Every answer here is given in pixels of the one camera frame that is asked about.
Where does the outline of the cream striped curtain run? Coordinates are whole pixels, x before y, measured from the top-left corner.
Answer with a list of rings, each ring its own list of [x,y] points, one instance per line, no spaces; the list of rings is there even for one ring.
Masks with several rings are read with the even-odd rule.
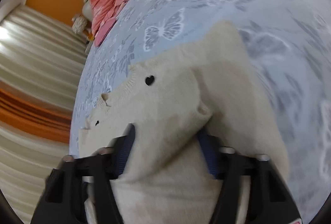
[[[44,180],[68,153],[85,40],[24,5],[1,20],[1,191],[31,221]]]

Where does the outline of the cream knit sweater black hearts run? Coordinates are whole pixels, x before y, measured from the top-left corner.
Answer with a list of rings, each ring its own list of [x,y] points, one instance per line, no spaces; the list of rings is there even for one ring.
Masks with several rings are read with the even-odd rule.
[[[136,138],[113,185],[124,223],[208,223],[221,182],[207,172],[196,133],[206,127],[245,156],[269,155],[281,176],[289,160],[272,106],[236,28],[215,23],[198,41],[130,66],[100,95],[79,131],[79,155],[121,136]]]

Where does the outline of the grey butterfly print bedspread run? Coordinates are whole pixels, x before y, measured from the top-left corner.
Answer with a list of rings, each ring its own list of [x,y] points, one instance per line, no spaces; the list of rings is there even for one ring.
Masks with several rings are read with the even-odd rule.
[[[70,152],[98,96],[128,66],[216,21],[235,24],[277,115],[289,150],[289,188],[304,223],[330,194],[330,0],[130,0],[102,45],[88,55],[73,110]]]

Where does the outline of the fluffy white bedside ornament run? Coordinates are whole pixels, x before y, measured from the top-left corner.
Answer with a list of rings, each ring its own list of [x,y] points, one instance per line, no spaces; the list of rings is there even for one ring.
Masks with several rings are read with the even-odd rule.
[[[88,25],[88,20],[81,14],[76,14],[72,18],[72,30],[75,34],[81,34]]]

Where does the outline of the pink garment on bed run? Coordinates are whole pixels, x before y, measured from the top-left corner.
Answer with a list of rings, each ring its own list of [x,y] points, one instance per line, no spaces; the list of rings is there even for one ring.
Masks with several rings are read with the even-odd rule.
[[[95,47],[101,45],[127,2],[128,0],[90,0],[93,15],[91,32]]]

